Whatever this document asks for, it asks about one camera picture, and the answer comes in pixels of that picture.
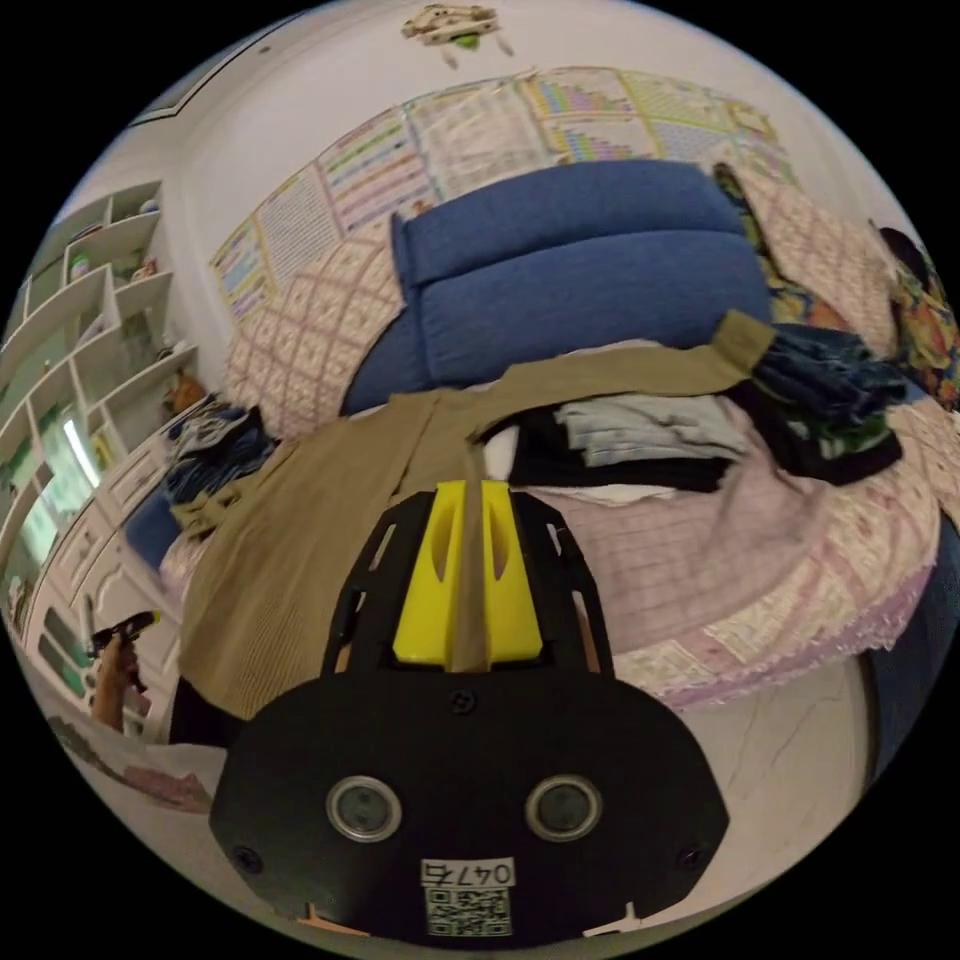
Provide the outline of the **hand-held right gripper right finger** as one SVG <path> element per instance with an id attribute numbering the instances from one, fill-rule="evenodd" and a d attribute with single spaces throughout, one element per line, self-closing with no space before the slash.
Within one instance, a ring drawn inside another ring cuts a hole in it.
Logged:
<path id="1" fill-rule="evenodd" d="M 543 648 L 510 490 L 482 482 L 484 620 L 491 666 L 537 660 Z"/>

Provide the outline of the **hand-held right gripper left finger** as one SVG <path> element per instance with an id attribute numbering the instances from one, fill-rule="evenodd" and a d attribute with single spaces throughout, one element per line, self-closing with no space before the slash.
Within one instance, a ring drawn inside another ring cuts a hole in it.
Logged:
<path id="1" fill-rule="evenodd" d="M 466 485 L 437 485 L 393 641 L 402 666 L 450 666 L 458 620 Z"/>

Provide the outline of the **person's left hand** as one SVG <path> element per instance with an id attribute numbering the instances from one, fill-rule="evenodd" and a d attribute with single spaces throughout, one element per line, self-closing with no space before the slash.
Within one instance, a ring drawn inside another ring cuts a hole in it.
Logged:
<path id="1" fill-rule="evenodd" d="M 139 664 L 133 642 L 114 636 L 99 658 L 96 692 L 98 697 L 115 694 L 123 697 L 131 686 L 136 686 Z"/>

